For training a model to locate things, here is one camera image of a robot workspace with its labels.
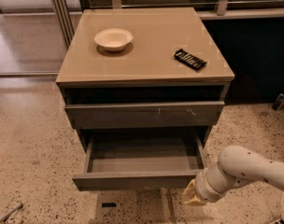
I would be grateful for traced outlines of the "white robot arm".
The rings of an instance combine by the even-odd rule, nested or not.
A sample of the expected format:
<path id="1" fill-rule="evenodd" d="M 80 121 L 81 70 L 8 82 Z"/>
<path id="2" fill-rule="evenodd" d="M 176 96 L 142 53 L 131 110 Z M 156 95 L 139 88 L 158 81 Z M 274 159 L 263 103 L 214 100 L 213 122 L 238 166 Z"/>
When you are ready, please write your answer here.
<path id="1" fill-rule="evenodd" d="M 227 191 L 262 181 L 284 191 L 284 162 L 273 161 L 241 146 L 227 146 L 218 161 L 200 171 L 183 192 L 191 206 L 215 203 Z"/>

